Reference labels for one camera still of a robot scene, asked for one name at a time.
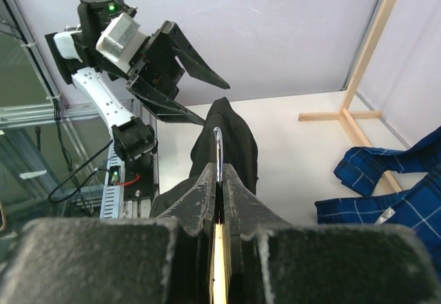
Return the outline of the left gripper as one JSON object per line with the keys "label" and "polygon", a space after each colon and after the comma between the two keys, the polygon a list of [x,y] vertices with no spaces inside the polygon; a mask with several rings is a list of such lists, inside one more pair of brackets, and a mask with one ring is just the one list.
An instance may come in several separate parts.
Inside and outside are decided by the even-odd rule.
{"label": "left gripper", "polygon": [[223,90],[226,80],[213,71],[173,21],[165,21],[145,38],[130,60],[131,70],[125,87],[158,120],[165,123],[204,125],[205,120],[177,103],[177,86],[185,70],[188,75]]}

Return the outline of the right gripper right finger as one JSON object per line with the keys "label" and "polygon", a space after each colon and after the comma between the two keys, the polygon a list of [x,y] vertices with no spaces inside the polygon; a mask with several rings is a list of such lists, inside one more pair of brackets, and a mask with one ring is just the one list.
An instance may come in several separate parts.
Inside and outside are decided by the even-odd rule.
{"label": "right gripper right finger", "polygon": [[224,167],[230,303],[439,303],[429,254],[400,225],[292,225]]}

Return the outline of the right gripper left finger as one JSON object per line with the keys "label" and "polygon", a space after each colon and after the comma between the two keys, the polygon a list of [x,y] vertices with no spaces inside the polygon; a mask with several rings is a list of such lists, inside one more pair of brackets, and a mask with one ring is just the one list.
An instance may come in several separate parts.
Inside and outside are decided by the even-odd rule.
{"label": "right gripper left finger", "polygon": [[156,218],[27,223],[1,264],[2,303],[209,303],[216,168]]}

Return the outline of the cream wooden hanger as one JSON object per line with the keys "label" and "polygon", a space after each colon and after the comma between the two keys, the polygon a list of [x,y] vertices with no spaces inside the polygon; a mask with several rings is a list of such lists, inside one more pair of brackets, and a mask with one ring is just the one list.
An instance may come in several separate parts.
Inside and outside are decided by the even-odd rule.
{"label": "cream wooden hanger", "polygon": [[225,265],[225,225],[223,224],[223,134],[219,127],[213,129],[216,153],[216,191],[214,240],[212,255],[212,303],[227,303],[227,268]]}

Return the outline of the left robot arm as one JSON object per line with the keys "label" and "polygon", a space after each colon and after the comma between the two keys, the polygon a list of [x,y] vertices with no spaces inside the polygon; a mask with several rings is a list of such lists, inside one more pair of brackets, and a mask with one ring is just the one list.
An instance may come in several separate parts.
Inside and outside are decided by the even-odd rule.
{"label": "left robot arm", "polygon": [[172,21],[146,35],[134,20],[136,10],[124,0],[80,0],[77,12],[78,26],[45,36],[54,62],[63,80],[97,109],[125,168],[146,173],[157,148],[154,128],[124,107],[107,82],[123,80],[127,91],[160,121],[196,125],[203,125],[203,118],[176,101],[182,76],[224,90],[229,84]]}

